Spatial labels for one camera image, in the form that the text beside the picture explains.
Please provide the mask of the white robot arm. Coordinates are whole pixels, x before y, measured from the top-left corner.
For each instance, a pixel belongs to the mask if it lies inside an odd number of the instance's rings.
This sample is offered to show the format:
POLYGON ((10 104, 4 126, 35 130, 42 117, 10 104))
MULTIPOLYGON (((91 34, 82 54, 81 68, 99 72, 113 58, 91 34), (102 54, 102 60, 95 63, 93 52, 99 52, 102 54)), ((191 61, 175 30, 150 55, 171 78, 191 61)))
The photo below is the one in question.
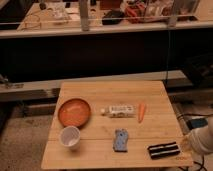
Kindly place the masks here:
POLYGON ((213 153, 213 117, 192 119, 188 126, 188 140, 193 150, 200 155, 213 153))

